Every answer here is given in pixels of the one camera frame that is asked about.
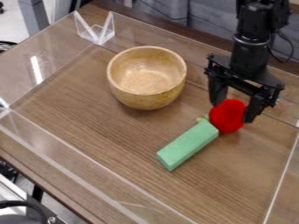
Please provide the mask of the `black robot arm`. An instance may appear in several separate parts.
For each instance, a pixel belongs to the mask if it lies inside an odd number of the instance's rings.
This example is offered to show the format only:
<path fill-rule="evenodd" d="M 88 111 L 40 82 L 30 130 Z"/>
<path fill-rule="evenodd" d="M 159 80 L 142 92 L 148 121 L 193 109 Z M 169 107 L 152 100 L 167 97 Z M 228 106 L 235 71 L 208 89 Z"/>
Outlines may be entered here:
<path fill-rule="evenodd" d="M 208 76 L 209 102 L 217 106 L 235 88 L 249 96 L 243 122 L 252 123 L 267 107 L 276 105 L 285 84 L 271 74 L 267 63 L 275 37 L 288 25 L 289 0 L 237 0 L 237 29 L 229 56 L 208 54 L 204 73 Z"/>

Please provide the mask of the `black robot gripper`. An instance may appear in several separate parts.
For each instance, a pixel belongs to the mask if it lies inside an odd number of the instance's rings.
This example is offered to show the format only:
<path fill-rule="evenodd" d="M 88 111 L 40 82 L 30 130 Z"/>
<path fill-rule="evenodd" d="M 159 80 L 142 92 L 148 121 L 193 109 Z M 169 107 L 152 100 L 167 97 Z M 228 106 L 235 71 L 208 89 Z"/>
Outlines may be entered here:
<path fill-rule="evenodd" d="M 229 56 L 209 53 L 204 73 L 208 76 L 209 102 L 217 106 L 227 98 L 228 87 L 248 95 L 249 102 L 243 115 L 243 123 L 252 123 L 264 107 L 273 107 L 285 84 L 264 68 L 245 77 L 229 68 Z"/>

